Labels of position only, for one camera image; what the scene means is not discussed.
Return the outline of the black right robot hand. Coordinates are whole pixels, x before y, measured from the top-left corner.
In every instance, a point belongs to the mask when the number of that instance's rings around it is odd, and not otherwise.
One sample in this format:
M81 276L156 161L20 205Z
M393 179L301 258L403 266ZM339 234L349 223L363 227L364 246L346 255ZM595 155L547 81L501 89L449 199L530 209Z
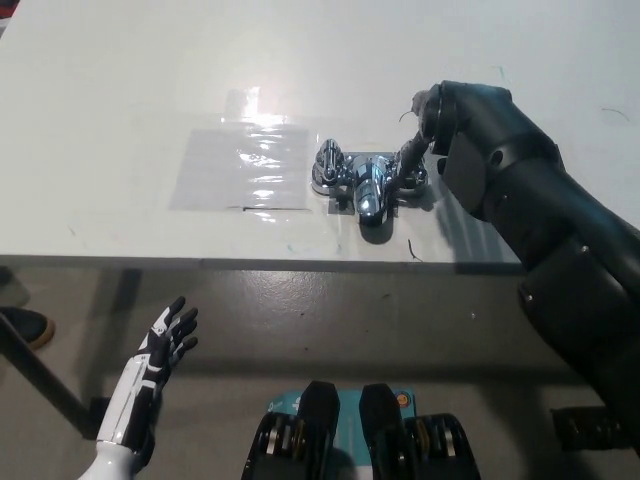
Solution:
M444 183L463 209L484 221L484 198L511 165L531 159L564 167L558 146L513 102L511 92L485 84L442 81L412 98L418 131L397 154L394 186L430 151L445 160Z

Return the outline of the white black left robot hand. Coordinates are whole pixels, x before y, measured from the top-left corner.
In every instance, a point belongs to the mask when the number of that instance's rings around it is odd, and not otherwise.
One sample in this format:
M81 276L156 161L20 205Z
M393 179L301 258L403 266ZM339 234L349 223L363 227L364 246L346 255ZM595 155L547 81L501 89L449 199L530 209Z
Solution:
M198 338L198 310L177 297L153 322L128 359L107 405L96 438L96 457L85 479L133 479L155 448L163 390Z

